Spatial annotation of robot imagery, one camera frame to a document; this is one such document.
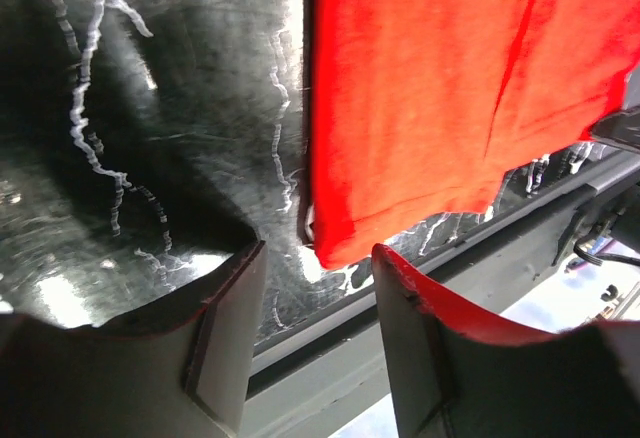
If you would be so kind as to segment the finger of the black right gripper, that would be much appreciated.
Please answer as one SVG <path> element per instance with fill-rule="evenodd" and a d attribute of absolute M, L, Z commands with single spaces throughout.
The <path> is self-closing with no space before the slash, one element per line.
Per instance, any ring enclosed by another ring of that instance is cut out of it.
<path fill-rule="evenodd" d="M 640 110 L 638 107 L 611 113 L 589 130 L 595 141 L 627 151 L 640 150 Z"/>

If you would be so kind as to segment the red t shirt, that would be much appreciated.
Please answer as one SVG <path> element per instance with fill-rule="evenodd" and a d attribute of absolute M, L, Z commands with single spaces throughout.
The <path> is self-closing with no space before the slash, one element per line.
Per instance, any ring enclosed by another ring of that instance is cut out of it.
<path fill-rule="evenodd" d="M 639 62 L 639 0 L 314 0 L 313 247 L 339 269 L 589 136 Z"/>

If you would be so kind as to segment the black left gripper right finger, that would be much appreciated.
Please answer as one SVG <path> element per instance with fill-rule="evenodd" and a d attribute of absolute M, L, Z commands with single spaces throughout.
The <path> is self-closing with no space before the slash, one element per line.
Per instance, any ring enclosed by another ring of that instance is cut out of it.
<path fill-rule="evenodd" d="M 384 245 L 377 309 L 402 437 L 635 437 L 639 325 L 548 333 L 490 312 Z"/>

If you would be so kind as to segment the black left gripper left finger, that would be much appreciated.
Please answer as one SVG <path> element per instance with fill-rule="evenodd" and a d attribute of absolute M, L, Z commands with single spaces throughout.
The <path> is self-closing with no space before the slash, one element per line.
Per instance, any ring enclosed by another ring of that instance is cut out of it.
<path fill-rule="evenodd" d="M 266 284 L 267 249 L 100 327 L 1 318 L 5 437 L 234 437 Z"/>

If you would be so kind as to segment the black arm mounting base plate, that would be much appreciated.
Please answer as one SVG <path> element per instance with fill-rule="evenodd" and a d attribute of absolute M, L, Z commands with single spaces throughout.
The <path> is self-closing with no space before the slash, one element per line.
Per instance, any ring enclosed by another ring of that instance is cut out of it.
<path fill-rule="evenodd" d="M 334 272 L 293 212 L 263 217 L 267 290 L 240 435 L 327 437 L 392 396 L 402 435 L 450 436 L 463 398 L 451 340 L 491 352 L 546 340 L 503 312 L 638 182 L 637 155 L 583 144 L 509 171 L 483 214 L 430 217 Z"/>

